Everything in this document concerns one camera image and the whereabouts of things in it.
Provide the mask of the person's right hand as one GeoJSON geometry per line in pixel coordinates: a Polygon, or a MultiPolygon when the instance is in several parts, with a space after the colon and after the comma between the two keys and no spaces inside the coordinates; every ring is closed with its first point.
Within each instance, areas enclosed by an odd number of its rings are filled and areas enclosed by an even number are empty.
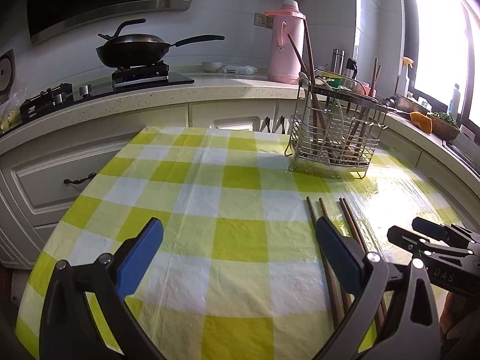
{"type": "Polygon", "coordinates": [[[479,296],[449,292],[439,323],[441,359],[479,359],[479,296]]]}

